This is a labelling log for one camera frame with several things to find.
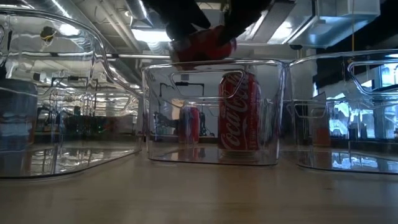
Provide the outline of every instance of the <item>fluorescent light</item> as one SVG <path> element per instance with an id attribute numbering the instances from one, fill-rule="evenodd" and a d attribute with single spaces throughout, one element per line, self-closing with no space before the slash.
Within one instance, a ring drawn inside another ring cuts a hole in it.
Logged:
<path id="1" fill-rule="evenodd" d="M 80 30 L 69 24 L 62 24 L 60 26 L 60 33 L 66 36 L 79 35 Z"/>
<path id="2" fill-rule="evenodd" d="M 58 3 L 57 0 L 51 0 L 57 7 L 59 10 L 61 10 L 61 12 L 63 13 L 63 16 L 71 18 L 71 16 L 67 13 L 67 11 Z"/>
<path id="3" fill-rule="evenodd" d="M 86 56 L 92 56 L 92 55 L 93 55 L 93 51 L 82 52 L 82 53 L 58 53 L 59 57 L 73 57 L 73 56 L 86 57 Z"/>
<path id="4" fill-rule="evenodd" d="M 398 58 L 398 54 L 390 54 L 390 55 L 387 55 L 387 57 Z"/>
<path id="5" fill-rule="evenodd" d="M 11 4 L 0 4 L 0 7 L 18 7 L 17 5 L 11 5 Z"/>
<path id="6" fill-rule="evenodd" d="M 26 2 L 25 0 L 21 0 L 21 2 L 23 2 L 27 7 L 31 8 L 31 9 L 35 8 L 32 5 L 30 5 L 28 2 Z"/>
<path id="7" fill-rule="evenodd" d="M 137 40 L 145 42 L 169 42 L 170 38 L 165 31 L 159 30 L 131 30 Z"/>

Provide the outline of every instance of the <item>coca-cola logo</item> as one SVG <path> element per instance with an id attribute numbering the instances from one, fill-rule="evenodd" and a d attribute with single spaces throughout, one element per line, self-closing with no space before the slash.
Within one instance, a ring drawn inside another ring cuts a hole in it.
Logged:
<path id="1" fill-rule="evenodd" d="M 247 118 L 244 117 L 243 120 L 241 118 L 242 115 L 245 115 L 245 112 L 248 110 L 248 77 L 247 75 L 243 76 L 242 82 L 239 85 L 239 81 L 241 79 L 240 74 L 230 74 L 225 77 L 225 85 L 231 84 L 235 91 L 235 94 L 228 99 L 223 99 L 224 108 L 220 108 L 222 110 L 221 117 L 226 120 L 226 133 L 221 134 L 221 142 L 223 143 L 226 149 L 232 150 L 231 146 L 240 146 L 241 141 L 239 137 L 243 134 L 243 138 L 245 139 L 245 149 L 247 149 L 246 143 L 246 129 Z M 230 96 L 230 93 L 226 88 L 222 90 L 223 96 Z"/>

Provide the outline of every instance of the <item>coca-cola can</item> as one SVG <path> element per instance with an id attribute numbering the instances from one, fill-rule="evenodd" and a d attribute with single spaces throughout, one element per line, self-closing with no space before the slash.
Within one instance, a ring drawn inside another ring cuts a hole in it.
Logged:
<path id="1" fill-rule="evenodd" d="M 259 150 L 261 88 L 252 73 L 229 72 L 219 85 L 218 147 Z"/>
<path id="2" fill-rule="evenodd" d="M 184 106 L 180 110 L 178 122 L 178 141 L 180 143 L 199 142 L 199 109 L 192 106 Z"/>

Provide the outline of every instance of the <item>ceiling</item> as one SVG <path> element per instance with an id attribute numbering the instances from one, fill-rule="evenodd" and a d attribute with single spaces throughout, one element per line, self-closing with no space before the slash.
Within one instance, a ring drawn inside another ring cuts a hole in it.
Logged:
<path id="1" fill-rule="evenodd" d="M 82 13 L 93 23 L 93 25 L 98 28 L 98 30 L 104 35 L 104 37 L 109 41 L 109 43 L 118 52 L 129 52 L 132 53 L 132 49 L 129 48 L 121 36 L 116 32 L 112 24 L 103 15 L 103 12 L 98 7 L 98 2 L 96 0 L 72 0 L 73 3 L 80 9 Z M 131 18 L 126 16 L 128 12 L 125 0 L 114 0 L 109 1 L 115 8 L 118 16 L 123 19 L 125 26 L 131 25 Z M 198 2 L 198 5 L 204 10 L 206 16 L 213 26 L 220 23 L 220 14 L 218 10 L 221 1 L 207 1 Z M 135 26 L 145 26 L 145 24 L 138 22 L 134 23 Z M 145 42 L 139 42 L 140 47 L 144 53 L 151 53 L 150 48 L 148 48 Z M 167 48 L 167 43 L 162 43 L 163 48 Z M 232 57 L 272 57 L 277 59 L 292 60 L 296 57 L 297 53 L 290 49 L 289 46 L 269 46 L 263 44 L 262 46 L 250 46 L 242 45 L 239 46 L 237 52 L 232 55 Z"/>

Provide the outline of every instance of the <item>ceiling pipe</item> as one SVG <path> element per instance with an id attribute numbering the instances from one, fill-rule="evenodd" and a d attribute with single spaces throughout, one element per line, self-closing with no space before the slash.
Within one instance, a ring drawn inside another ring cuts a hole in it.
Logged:
<path id="1" fill-rule="evenodd" d="M 111 15 L 107 12 L 107 10 L 103 7 L 103 5 L 100 3 L 100 0 L 97 0 L 97 5 L 98 7 L 102 10 L 104 13 L 105 18 L 109 21 L 109 23 L 112 25 L 113 29 L 120 35 L 120 37 L 123 39 L 123 41 L 129 46 L 129 48 L 133 52 L 138 52 L 138 49 L 134 45 L 134 43 L 126 36 L 126 34 L 120 29 L 120 27 L 115 23 Z"/>
<path id="2" fill-rule="evenodd" d="M 131 32 L 131 29 L 125 25 L 123 19 L 120 17 L 120 14 L 116 12 L 115 8 L 109 3 L 108 0 L 97 0 L 100 4 L 103 3 L 104 8 L 112 14 L 112 16 L 116 19 L 116 21 L 119 23 L 119 26 L 122 28 L 122 30 L 126 33 L 127 37 L 130 39 L 130 41 L 134 44 L 134 46 L 137 49 L 137 52 L 141 53 L 141 48 L 139 46 L 139 42 L 136 40 L 134 35 Z"/>
<path id="3" fill-rule="evenodd" d="M 144 4 L 141 0 L 124 0 L 126 2 L 127 8 L 131 16 L 143 23 L 147 24 L 148 26 L 153 27 L 153 23 L 149 18 L 147 9 L 145 8 Z"/>

